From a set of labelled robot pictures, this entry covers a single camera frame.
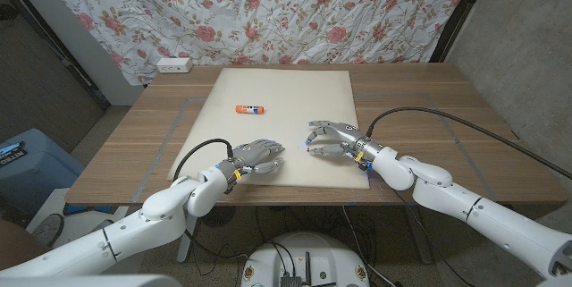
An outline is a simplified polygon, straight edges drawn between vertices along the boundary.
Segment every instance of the yellow label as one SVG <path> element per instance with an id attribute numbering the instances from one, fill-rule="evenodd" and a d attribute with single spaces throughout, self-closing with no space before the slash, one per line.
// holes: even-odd
<path id="1" fill-rule="evenodd" d="M 359 162 L 359 160 L 361 159 L 361 157 L 364 155 L 364 152 L 359 152 L 359 154 L 357 154 L 356 157 L 356 162 Z"/>

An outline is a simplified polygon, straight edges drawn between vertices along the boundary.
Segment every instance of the glue stick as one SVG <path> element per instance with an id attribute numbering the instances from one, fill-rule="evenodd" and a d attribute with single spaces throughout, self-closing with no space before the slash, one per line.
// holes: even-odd
<path id="1" fill-rule="evenodd" d="M 236 106 L 239 114 L 264 114 L 265 108 L 262 106 Z"/>

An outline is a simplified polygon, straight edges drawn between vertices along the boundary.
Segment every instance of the robotic arm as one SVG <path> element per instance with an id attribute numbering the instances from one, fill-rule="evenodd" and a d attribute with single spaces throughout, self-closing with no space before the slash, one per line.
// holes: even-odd
<path id="1" fill-rule="evenodd" d="M 365 170 L 372 168 L 394 190 L 415 185 L 413 199 L 421 206 L 465 222 L 501 248 L 532 267 L 545 280 L 572 270 L 572 259 L 565 250 L 572 246 L 572 235 L 547 228 L 453 182 L 439 166 L 419 162 L 411 156 L 396 159 L 392 148 L 367 138 L 358 128 L 328 121 L 310 122 L 317 126 L 308 137 L 309 145 L 318 135 L 341 141 L 310 154 L 349 156 Z"/>
<path id="2" fill-rule="evenodd" d="M 64 244 L 42 256 L 0 272 L 0 279 L 34 276 L 77 276 L 100 274 L 115 263 L 141 251 L 175 241 L 186 230 L 189 216 L 206 215 L 217 199 L 229 193 L 244 173 L 270 173 L 281 158 L 261 163 L 281 144 L 259 139 L 233 150 L 234 157 L 208 167 L 196 180 L 183 176 L 169 189 L 149 197 L 143 207 L 103 229 Z"/>

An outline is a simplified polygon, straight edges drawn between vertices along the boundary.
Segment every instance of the black cable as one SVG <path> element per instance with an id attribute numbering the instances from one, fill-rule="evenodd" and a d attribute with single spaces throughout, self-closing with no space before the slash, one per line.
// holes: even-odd
<path id="1" fill-rule="evenodd" d="M 351 220 L 349 219 L 349 215 L 348 212 L 346 212 L 345 207 L 342 207 L 343 210 L 343 214 L 344 214 L 344 222 L 349 224 L 349 228 L 352 231 L 354 238 L 356 240 L 356 244 L 357 244 L 357 249 L 359 250 L 359 255 L 361 256 L 362 261 L 364 262 L 364 264 L 366 264 L 366 267 L 374 267 L 369 263 L 369 259 L 367 259 L 364 254 L 362 253 L 362 249 L 360 247 L 359 241 L 358 241 L 358 236 L 356 235 L 356 230 L 355 230 L 355 226 L 352 224 Z M 378 276 L 380 276 L 380 278 L 384 279 L 384 281 L 388 284 L 390 284 L 391 286 L 395 286 L 395 284 L 387 277 L 383 276 L 382 274 L 376 272 L 375 270 L 373 270 Z"/>
<path id="2" fill-rule="evenodd" d="M 219 253 L 220 253 L 221 251 L 223 251 L 224 247 L 226 247 L 226 246 L 227 246 L 227 245 L 225 244 L 225 245 L 219 250 Z M 197 268 L 198 275 L 199 275 L 200 277 L 204 277 L 204 276 L 206 276 L 206 275 L 211 274 L 211 273 L 215 270 L 215 268 L 216 268 L 216 260 L 217 260 L 217 258 L 214 259 L 213 267 L 212 267 L 208 272 L 206 272 L 206 273 L 203 274 L 203 273 L 200 271 L 200 267 L 198 266 L 198 263 L 197 263 L 197 255 L 195 254 L 195 249 L 194 249 L 194 248 L 193 248 L 193 260 L 195 260 L 195 267 Z"/>
<path id="3" fill-rule="evenodd" d="M 296 266 L 294 266 L 294 258 L 292 257 L 291 253 L 286 249 L 286 247 L 282 246 L 280 243 L 278 242 L 273 242 L 272 244 L 282 249 L 284 249 L 286 251 L 286 253 L 288 253 L 288 257 L 290 257 L 290 261 L 292 262 L 292 277 L 296 277 Z"/>
<path id="4" fill-rule="evenodd" d="M 264 243 L 265 242 L 265 235 L 262 233 L 262 228 L 260 227 L 260 223 L 258 222 L 258 207 L 254 213 L 255 213 L 255 218 L 257 219 L 258 232 L 260 232 L 260 238 L 262 238 L 262 242 Z M 274 241 L 270 240 L 270 242 L 272 243 L 272 245 L 276 249 L 276 252 L 278 253 L 278 256 L 280 257 L 280 260 L 282 261 L 282 266 L 284 267 L 284 273 L 288 274 L 288 271 L 286 270 L 286 264 L 284 263 L 284 259 L 282 258 L 280 251 L 278 251 L 278 248 L 276 247 L 276 244 L 274 243 Z"/>
<path id="5" fill-rule="evenodd" d="M 228 141 L 224 140 L 224 139 L 209 139 L 209 140 L 205 140 L 204 142 L 196 145 L 193 149 L 190 150 L 189 153 L 187 153 L 187 155 L 185 157 L 182 158 L 181 162 L 179 163 L 179 166 L 177 166 L 177 170 L 175 171 L 175 175 L 173 176 L 172 180 L 175 181 L 179 178 L 179 173 L 181 172 L 182 166 L 185 164 L 185 162 L 187 162 L 187 160 L 189 159 L 189 157 L 193 154 L 195 154 L 195 152 L 197 152 L 199 149 L 201 149 L 202 147 L 208 145 L 208 144 L 212 144 L 212 143 L 223 143 L 226 144 L 226 155 L 229 158 L 233 157 L 232 154 L 232 146 L 231 143 L 229 143 Z"/>
<path id="6" fill-rule="evenodd" d="M 411 215 L 415 218 L 415 221 L 417 222 L 417 224 L 419 224 L 419 226 L 421 227 L 421 230 L 423 231 L 423 234 L 425 235 L 425 237 L 427 238 L 427 241 L 429 242 L 429 245 L 432 247 L 433 250 L 435 250 L 437 252 L 437 255 L 439 255 L 439 257 L 441 258 L 441 260 L 445 263 L 445 265 L 447 265 L 447 267 L 451 270 L 451 272 L 453 272 L 453 274 L 455 274 L 458 279 L 460 279 L 461 281 L 463 281 L 463 283 L 465 283 L 467 286 L 470 287 L 475 287 L 472 283 L 468 282 L 465 278 L 463 278 L 459 273 L 457 273 L 457 271 L 455 269 L 453 269 L 453 267 L 449 264 L 449 262 L 445 259 L 445 257 L 441 254 L 441 252 L 439 251 L 439 249 L 437 248 L 437 246 L 433 243 L 433 241 L 431 240 L 431 238 L 429 238 L 429 233 L 427 232 L 427 230 L 424 228 L 423 224 L 421 223 L 421 221 L 417 218 L 415 211 L 413 211 L 413 208 L 405 201 L 404 198 L 401 197 L 401 195 L 396 191 L 393 190 L 393 192 L 395 192 L 395 195 L 397 195 L 398 198 L 400 198 L 400 200 L 405 204 L 405 206 L 409 209 L 409 212 L 411 212 Z"/>
<path id="7" fill-rule="evenodd" d="M 213 257 L 218 257 L 220 259 L 236 259 L 239 257 L 244 257 L 246 259 L 248 259 L 248 255 L 247 254 L 235 254 L 232 256 L 223 256 L 220 253 L 216 253 L 210 249 L 207 249 L 205 246 L 203 246 L 202 244 L 200 244 L 194 237 L 192 234 L 190 234 L 189 230 L 185 230 L 185 235 L 187 236 L 187 238 L 189 238 L 194 244 L 198 245 L 202 250 L 204 250 L 206 253 L 210 254 Z"/>
<path id="8" fill-rule="evenodd" d="M 292 207 L 288 207 L 288 211 L 290 211 L 290 214 L 294 217 L 294 219 L 296 219 L 296 221 L 298 221 L 299 224 L 302 225 L 302 228 L 307 227 L 302 220 L 300 220 L 300 218 L 298 218 L 298 216 L 294 213 L 294 210 L 292 210 Z"/>
<path id="9" fill-rule="evenodd" d="M 497 135 L 497 134 L 495 134 L 495 133 L 493 133 L 493 132 L 491 132 L 491 131 L 488 131 L 488 130 L 486 130 L 486 129 L 480 127 L 480 126 L 477 126 L 477 125 L 475 125 L 475 124 L 473 124 L 473 123 L 471 123 L 471 122 L 468 122 L 468 121 L 466 121 L 466 120 L 464 120 L 464 119 L 462 119 L 462 118 L 459 118 L 459 117 L 454 116 L 454 115 L 452 115 L 452 114 L 444 113 L 444 112 L 439 111 L 439 110 L 436 110 L 436 109 L 425 108 L 425 107 L 414 107 L 414 106 L 412 106 L 412 107 L 393 108 L 393 109 L 388 110 L 387 112 L 385 112 L 385 113 L 383 113 L 383 114 L 380 114 L 379 116 L 377 116 L 377 117 L 374 119 L 374 121 L 372 122 L 372 124 L 369 126 L 369 129 L 367 130 L 366 136 L 367 136 L 368 138 L 370 138 L 370 137 L 372 136 L 372 132 L 374 132 L 374 126 L 375 126 L 375 124 L 377 123 L 377 121 L 379 121 L 379 120 L 382 119 L 383 117 L 387 116 L 388 114 L 393 114 L 393 113 L 402 112 L 402 111 L 418 111 L 418 112 L 425 112 L 425 113 L 437 114 L 437 115 L 439 115 L 439 116 L 443 116 L 443 117 L 449 118 L 449 119 L 451 119 L 451 120 L 453 120 L 453 121 L 455 121 L 455 122 L 460 122 L 460 123 L 462 123 L 462 124 L 464 124 L 464 125 L 466 125 L 466 126 L 472 128 L 472 129 L 474 129 L 474 130 L 476 130 L 476 131 L 480 131 L 481 133 L 483 133 L 483 134 L 485 134 L 485 135 L 487 135 L 487 136 L 490 136 L 490 137 L 492 137 L 492 138 L 498 140 L 499 142 L 501 142 L 501 143 L 503 143 L 503 144 L 506 144 L 506 145 L 508 145 L 508 146 L 510 146 L 510 147 L 512 147 L 512 148 L 514 148 L 515 150 L 519 151 L 520 153 L 522 153 L 522 154 L 524 154 L 524 155 L 526 155 L 526 156 L 529 156 L 529 157 L 533 158 L 533 159 L 536 160 L 537 162 L 539 162 L 539 163 L 541 163 L 541 164 L 543 164 L 543 165 L 546 165 L 546 166 L 550 167 L 552 170 L 554 170 L 554 171 L 556 171 L 556 172 L 558 172 L 558 173 L 560 173 L 560 174 L 566 176 L 566 177 L 569 178 L 570 180 L 572 180 L 572 173 L 570 173 L 570 172 L 568 172 L 568 171 L 566 171 L 566 170 L 564 170 L 564 169 L 558 167 L 557 165 L 555 165 L 555 164 L 553 164 L 553 163 L 551 163 L 551 162 L 549 162 L 549 161 L 543 159 L 542 157 L 536 155 L 535 153 L 529 151 L 528 149 L 523 148 L 523 147 L 521 147 L 521 146 L 519 146 L 519 145 L 517 145 L 517 144 L 511 142 L 510 140 L 503 138 L 502 136 L 499 136 L 499 135 Z"/>

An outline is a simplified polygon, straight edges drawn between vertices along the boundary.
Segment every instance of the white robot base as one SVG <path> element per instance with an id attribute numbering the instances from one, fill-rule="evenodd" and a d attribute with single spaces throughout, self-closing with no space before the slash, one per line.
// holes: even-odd
<path id="1" fill-rule="evenodd" d="M 332 237 L 290 232 L 272 241 L 276 248 L 271 242 L 262 245 L 244 265 L 242 287 L 369 286 L 366 267 L 358 254 Z M 286 274 L 276 249 L 284 260 Z"/>

